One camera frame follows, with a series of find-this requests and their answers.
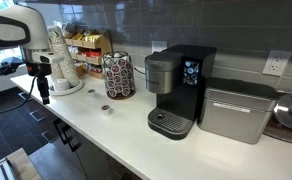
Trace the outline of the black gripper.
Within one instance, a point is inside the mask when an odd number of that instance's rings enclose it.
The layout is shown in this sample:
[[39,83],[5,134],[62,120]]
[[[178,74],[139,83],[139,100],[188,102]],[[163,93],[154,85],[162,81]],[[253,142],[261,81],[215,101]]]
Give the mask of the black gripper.
[[[27,72],[30,76],[35,76],[38,72],[43,75],[50,75],[52,73],[50,64],[27,63]],[[43,104],[49,104],[49,86],[46,77],[37,78],[37,87],[43,100]]]

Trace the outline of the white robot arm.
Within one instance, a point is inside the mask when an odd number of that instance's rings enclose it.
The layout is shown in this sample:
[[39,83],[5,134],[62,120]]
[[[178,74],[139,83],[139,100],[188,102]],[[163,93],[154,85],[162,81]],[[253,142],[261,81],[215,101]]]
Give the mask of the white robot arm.
[[50,103],[46,76],[52,73],[52,64],[64,60],[50,50],[48,40],[44,18],[36,9],[12,5],[0,10],[0,47],[20,47],[28,75],[37,77],[37,87],[44,105]]

